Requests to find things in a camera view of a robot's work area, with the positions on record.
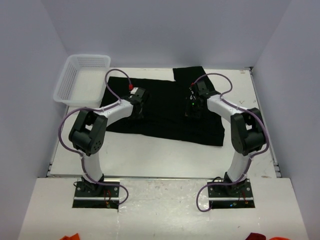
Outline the black t shirt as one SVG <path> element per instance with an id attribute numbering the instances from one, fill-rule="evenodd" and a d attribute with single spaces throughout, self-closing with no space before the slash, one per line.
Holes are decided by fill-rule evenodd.
<path id="1" fill-rule="evenodd" d="M 161 80 L 160 75 L 147 78 L 146 75 L 134 77 L 132 73 L 119 77 L 114 73 L 108 79 L 109 88 L 105 90 L 101 106 L 114 103 L 117 98 L 129 93 L 129 82 L 134 87 L 147 90 L 150 98 L 142 109 L 141 119 L 123 118 L 109 125 L 109 132 L 140 134 L 149 137 L 191 142 L 201 145 L 221 147 L 224 144 L 225 129 L 219 115 L 205 109 L 200 118 L 185 115 L 187 98 L 191 83 L 206 72 L 201 66 L 174 68 L 173 80 Z"/>

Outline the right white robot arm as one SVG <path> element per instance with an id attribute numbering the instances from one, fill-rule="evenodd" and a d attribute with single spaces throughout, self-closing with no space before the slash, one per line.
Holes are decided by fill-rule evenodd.
<path id="1" fill-rule="evenodd" d="M 227 196 L 233 197 L 241 191 L 240 183 L 247 178 L 253 158 L 268 144 L 266 129 L 258 108 L 242 108 L 224 99 L 223 95 L 207 81 L 200 80 L 190 86 L 185 115 L 199 118 L 209 111 L 230 123 L 231 144 L 234 155 L 231 165 L 221 182 Z"/>

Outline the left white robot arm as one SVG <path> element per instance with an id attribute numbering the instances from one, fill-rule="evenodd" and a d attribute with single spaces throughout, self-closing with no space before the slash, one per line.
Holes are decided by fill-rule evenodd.
<path id="1" fill-rule="evenodd" d="M 122 119 L 138 120 L 143 117 L 143 106 L 150 93 L 135 87 L 129 95 L 100 108 L 82 108 L 69 132 L 68 140 L 81 157 L 82 181 L 86 190 L 97 197 L 104 190 L 104 174 L 98 152 L 105 140 L 107 127 Z"/>

